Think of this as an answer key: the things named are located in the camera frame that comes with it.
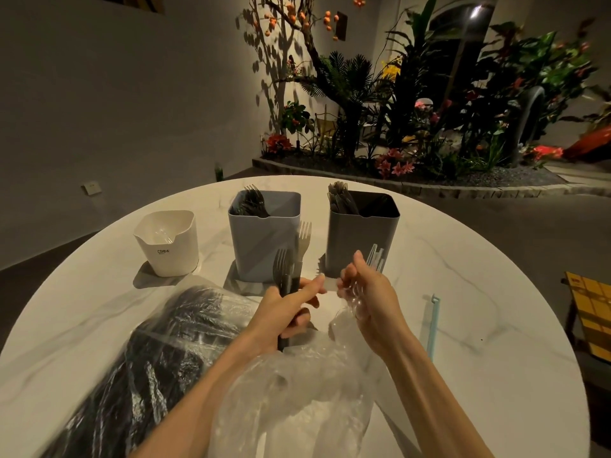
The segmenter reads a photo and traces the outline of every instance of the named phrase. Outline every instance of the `person's right hand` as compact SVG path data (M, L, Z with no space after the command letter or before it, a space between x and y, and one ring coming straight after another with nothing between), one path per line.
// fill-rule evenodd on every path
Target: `person's right hand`
M367 344L382 359L390 356L393 343L401 331L409 331L399 307L397 293L388 278L367 265L361 251L356 251L353 262L341 271L337 279L337 295L346 299L350 285L357 281L362 289L368 314L357 320Z

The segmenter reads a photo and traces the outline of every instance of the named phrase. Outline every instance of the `gravel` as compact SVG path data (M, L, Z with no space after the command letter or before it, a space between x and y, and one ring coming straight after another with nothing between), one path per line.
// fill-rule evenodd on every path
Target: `gravel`
M300 167L302 169L323 170L340 175L363 176L374 178L370 173L366 173L360 167L346 167L335 161L329 161L323 158L312 158L309 156L294 156L278 157L273 161ZM471 172L468 175L460 176L455 180L434 179L428 174L414 170L412 173L405 174L400 177L391 176L391 180L405 181L409 183L430 184L430 185L445 185L445 186L474 186L474 187L510 187L510 186L544 186L565 184L566 181L549 170L533 169L532 167L519 166L514 169L506 169L504 167L495 167L490 172Z

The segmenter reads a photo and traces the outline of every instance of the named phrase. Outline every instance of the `yellow wooden stool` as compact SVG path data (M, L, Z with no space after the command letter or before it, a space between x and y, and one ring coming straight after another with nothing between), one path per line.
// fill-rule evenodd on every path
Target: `yellow wooden stool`
M566 272L566 284L572 293L565 326L571 345L576 346L572 330L579 315L589 353L611 363L611 286L569 272Z

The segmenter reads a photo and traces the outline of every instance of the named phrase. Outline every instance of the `person's right arm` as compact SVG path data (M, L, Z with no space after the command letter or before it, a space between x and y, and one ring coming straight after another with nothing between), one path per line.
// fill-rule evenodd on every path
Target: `person's right arm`
M425 458L493 458L426 351L410 331L388 279L368 267L357 252L342 270L338 294L357 280L367 317L358 321L363 337L386 363Z

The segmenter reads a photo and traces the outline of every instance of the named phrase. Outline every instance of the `power outlet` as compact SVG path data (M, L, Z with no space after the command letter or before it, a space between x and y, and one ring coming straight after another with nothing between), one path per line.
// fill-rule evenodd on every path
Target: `power outlet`
M85 189L87 196L93 196L94 194L102 192L100 184L96 181L88 181L87 183L83 183L82 187Z

